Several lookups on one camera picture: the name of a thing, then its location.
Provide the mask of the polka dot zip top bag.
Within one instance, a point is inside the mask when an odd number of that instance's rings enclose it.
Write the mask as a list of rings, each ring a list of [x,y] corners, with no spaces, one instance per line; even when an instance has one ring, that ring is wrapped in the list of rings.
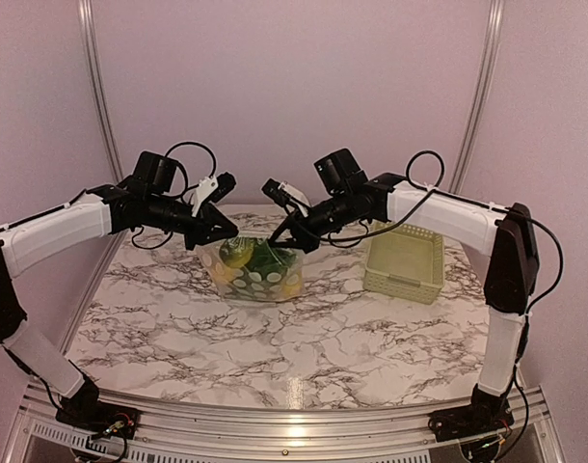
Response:
[[[257,240],[266,240],[268,242],[268,236],[261,233],[248,232],[241,233],[238,236],[252,237],[255,242]],[[304,254],[301,251],[289,249],[297,254],[297,260],[286,273],[260,275],[256,272],[250,272],[245,266],[242,268],[230,268],[223,264],[219,257],[219,249],[226,240],[196,249],[200,263],[207,271],[221,296],[228,299],[256,302],[283,302],[296,298],[284,297],[281,293],[281,288],[292,274],[300,273],[303,279]]]

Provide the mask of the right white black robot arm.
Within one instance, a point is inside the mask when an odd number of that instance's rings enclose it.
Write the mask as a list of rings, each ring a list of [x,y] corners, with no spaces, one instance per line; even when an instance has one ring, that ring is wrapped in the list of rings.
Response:
[[[347,149],[314,164],[329,198],[309,205],[303,194],[268,179],[263,193],[286,210],[271,235],[274,247],[308,254],[331,233],[363,221],[411,224],[456,240],[489,257],[484,296],[489,308],[485,359],[469,404],[436,411],[429,427],[437,440],[473,435],[511,423],[507,395],[528,341],[529,299],[540,267],[534,224],[523,204],[508,208],[483,204],[422,186],[409,174],[367,176]]]

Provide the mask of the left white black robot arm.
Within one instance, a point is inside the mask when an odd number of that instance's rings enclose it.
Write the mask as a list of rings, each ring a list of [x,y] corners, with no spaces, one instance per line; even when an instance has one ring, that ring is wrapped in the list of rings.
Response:
[[[87,429],[115,422],[130,424],[131,415],[99,399],[93,380],[70,362],[28,321],[16,296],[13,279],[35,264],[93,238],[142,227],[167,235],[179,233],[193,250],[238,234],[216,203],[235,187],[230,173],[213,173],[182,194],[170,190],[184,169],[168,155],[140,154],[133,173],[119,184],[86,189],[72,201],[0,227],[0,347],[25,372],[57,392],[57,418]]]

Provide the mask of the yellow fake fruit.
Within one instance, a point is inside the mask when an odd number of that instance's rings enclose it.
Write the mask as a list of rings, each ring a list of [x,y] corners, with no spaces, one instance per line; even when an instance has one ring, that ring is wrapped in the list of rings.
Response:
[[[238,236],[226,240],[219,249],[219,257],[223,264],[230,268],[242,268],[253,257],[255,239]]]

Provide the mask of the green fake cucumber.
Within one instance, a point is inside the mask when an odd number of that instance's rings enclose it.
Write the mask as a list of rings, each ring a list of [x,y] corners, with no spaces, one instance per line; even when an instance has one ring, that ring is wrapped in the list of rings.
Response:
[[[266,240],[257,240],[245,267],[260,275],[286,273],[296,262],[297,254],[289,249],[274,248]]]

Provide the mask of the pale green plastic basket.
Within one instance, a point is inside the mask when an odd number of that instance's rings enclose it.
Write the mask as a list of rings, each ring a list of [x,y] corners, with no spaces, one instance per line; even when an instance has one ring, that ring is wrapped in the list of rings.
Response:
[[[362,287],[424,305],[433,304],[444,287],[443,236],[412,225],[392,231],[375,222]]]

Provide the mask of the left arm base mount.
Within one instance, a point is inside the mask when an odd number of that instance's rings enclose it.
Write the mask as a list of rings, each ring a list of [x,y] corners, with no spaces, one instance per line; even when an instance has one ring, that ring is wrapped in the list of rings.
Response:
[[[101,401],[82,416],[63,409],[56,413],[58,422],[91,431],[95,439],[112,436],[132,439],[139,418],[140,411],[136,408]]]

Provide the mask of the left aluminium frame post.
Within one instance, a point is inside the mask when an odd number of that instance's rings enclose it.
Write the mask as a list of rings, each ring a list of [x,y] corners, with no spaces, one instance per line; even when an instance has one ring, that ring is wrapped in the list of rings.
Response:
[[[124,177],[124,171],[109,114],[107,95],[102,76],[95,28],[94,2],[91,0],[79,0],[77,4],[81,38],[97,122],[110,171],[114,180],[119,182]]]

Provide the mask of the aluminium frame post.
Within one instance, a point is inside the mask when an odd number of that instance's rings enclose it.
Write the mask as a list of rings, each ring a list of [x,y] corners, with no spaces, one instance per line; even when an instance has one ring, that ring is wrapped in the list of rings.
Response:
[[[505,1],[493,0],[490,2],[474,94],[457,156],[455,171],[449,183],[451,193],[460,193],[462,191],[469,165],[473,159],[478,130],[491,92],[491,86],[493,85],[504,11]]]
[[[124,171],[109,114],[107,95],[102,76],[95,28],[94,2],[91,0],[79,0],[77,4],[81,38],[97,122],[110,171],[114,180],[119,182],[124,177]]]

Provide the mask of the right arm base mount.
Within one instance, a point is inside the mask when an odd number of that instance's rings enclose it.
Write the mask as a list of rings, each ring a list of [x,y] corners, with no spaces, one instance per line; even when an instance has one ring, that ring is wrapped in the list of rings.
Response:
[[[437,442],[446,442],[507,428],[514,422],[510,409],[503,409],[492,415],[485,407],[466,405],[432,412],[428,427]]]

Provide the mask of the front aluminium rail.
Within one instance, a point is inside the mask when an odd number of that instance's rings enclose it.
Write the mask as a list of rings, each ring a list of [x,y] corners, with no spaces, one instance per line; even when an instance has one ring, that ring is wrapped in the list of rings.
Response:
[[[89,432],[56,422],[45,389],[31,382],[20,402],[3,453],[5,462],[66,462],[85,452],[96,460],[129,462],[465,462],[501,436],[507,462],[563,462],[544,393],[513,392],[510,430],[439,442],[432,412],[464,398],[384,408],[254,409],[173,402],[104,391],[105,401],[138,409],[136,433],[90,441]]]

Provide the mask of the right aluminium frame post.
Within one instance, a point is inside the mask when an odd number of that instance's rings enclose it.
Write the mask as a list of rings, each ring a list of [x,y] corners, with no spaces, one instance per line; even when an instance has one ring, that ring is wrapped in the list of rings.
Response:
[[[457,156],[455,171],[449,183],[451,193],[460,193],[462,191],[469,165],[473,159],[478,130],[491,92],[491,86],[493,85],[504,11],[505,1],[493,0],[490,2],[474,94]]]

